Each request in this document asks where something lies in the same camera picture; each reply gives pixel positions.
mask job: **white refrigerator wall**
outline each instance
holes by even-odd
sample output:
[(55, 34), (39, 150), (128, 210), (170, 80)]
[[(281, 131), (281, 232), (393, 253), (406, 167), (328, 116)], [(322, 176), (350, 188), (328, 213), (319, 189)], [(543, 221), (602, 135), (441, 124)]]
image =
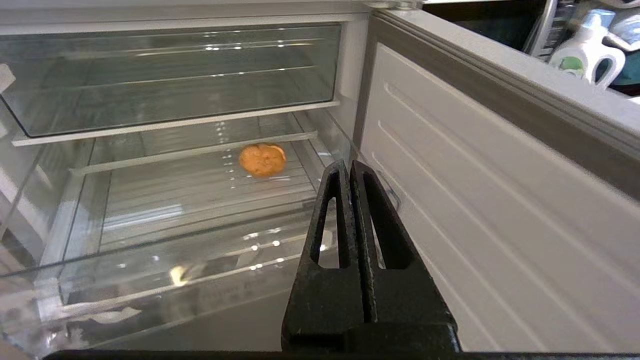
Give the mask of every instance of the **white refrigerator wall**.
[(76, 154), (74, 143), (15, 147), (15, 121), (3, 111), (0, 122), (8, 129), (0, 137), (0, 271), (6, 274), (40, 263)]
[[(352, 0), (331, 0), (348, 3)], [(327, 0), (279, 0), (279, 3), (327, 3)], [(0, 9), (69, 9), (69, 8), (127, 8), (132, 6), (172, 6), (176, 0), (4, 0)], [(273, 4), (273, 0), (181, 0), (182, 5), (212, 4)]]
[(640, 206), (379, 45), (362, 152), (465, 350), (640, 351)]

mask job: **refrigerator door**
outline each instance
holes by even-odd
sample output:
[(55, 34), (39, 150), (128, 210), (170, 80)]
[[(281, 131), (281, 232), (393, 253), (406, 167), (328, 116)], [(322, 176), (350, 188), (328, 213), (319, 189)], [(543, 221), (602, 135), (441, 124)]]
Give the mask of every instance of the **refrigerator door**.
[(422, 11), (369, 26), (355, 142), (465, 350), (640, 350), (640, 108)]

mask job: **cookie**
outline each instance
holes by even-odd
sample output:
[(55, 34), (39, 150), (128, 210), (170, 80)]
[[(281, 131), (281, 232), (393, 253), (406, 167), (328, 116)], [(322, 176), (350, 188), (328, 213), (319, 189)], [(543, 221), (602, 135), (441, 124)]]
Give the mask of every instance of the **cookie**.
[(273, 176), (287, 163), (284, 150), (274, 143), (256, 143), (242, 149), (238, 158), (240, 166), (256, 177)]

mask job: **green label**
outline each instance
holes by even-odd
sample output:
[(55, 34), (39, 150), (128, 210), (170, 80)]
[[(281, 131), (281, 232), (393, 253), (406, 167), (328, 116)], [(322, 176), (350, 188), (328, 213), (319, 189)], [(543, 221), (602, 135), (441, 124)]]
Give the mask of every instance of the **green label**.
[(564, 72), (575, 75), (577, 78), (584, 77), (584, 65), (582, 64), (582, 60), (575, 56), (562, 58), (558, 68)]

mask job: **glass shelf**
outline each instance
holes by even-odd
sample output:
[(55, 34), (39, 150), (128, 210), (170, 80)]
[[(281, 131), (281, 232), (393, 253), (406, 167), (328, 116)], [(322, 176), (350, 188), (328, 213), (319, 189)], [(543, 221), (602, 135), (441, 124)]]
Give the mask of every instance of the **glass shelf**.
[(339, 24), (0, 37), (29, 137), (328, 102)]
[(89, 164), (71, 168), (75, 175), (177, 160), (211, 152), (239, 149), (255, 142), (291, 142), (317, 137), (302, 129), (292, 113), (173, 127), (142, 133), (96, 138)]
[[(296, 209), (305, 201), (313, 202), (316, 193), (295, 145), (281, 146), (287, 154), (286, 168), (269, 178), (244, 172), (237, 164), (240, 150), (92, 174), (85, 186), (91, 181), (108, 185), (106, 203), (98, 205), (104, 213), (92, 220), (103, 219), (98, 251), (250, 221), (260, 216), (260, 209)], [(92, 208), (94, 196), (89, 195), (87, 203)], [(72, 238), (77, 226), (84, 229), (82, 223), (74, 222)], [(67, 245), (67, 254), (74, 250), (71, 246)]]

